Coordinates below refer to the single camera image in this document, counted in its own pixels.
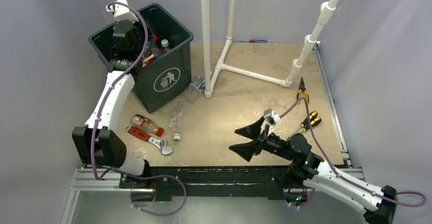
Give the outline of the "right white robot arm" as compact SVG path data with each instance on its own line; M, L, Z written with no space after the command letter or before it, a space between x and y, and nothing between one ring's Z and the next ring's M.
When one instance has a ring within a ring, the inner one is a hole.
M246 161L261 151L267 151L290 161L281 182L289 188L314 188L334 197L363 214L367 223L392 223L396 212L395 188L361 181L344 171L334 168L328 161L312 152L312 146L301 134L296 133L286 140L273 132L270 126L261 129L264 118L235 130L236 134L251 139L248 143L229 146Z

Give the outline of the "crushed clear bottle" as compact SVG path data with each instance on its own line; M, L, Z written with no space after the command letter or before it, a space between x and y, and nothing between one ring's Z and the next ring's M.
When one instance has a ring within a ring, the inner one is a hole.
M181 132L183 129L183 111L184 111L184 99L176 98L171 107L171 117L169 121L169 127L173 132L173 141L181 141Z

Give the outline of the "yellow red tea bottle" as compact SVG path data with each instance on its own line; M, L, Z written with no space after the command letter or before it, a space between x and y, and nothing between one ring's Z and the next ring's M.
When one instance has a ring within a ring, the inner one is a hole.
M148 56L146 56L146 57L143 57L142 58L142 67L145 67L145 66L147 66L147 65L149 65L150 63L152 63L154 60L156 60L156 56L155 56L155 54L150 54L150 55L148 55Z

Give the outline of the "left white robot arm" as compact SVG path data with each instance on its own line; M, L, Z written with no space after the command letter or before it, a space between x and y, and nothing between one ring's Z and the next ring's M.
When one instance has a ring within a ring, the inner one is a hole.
M133 183L140 188L150 185L152 174L145 170L145 160L127 151L116 129L126 97L135 84L136 66L141 63L148 38L144 21L121 20L113 24L114 43L105 87L91 116L72 131L82 163L132 175Z

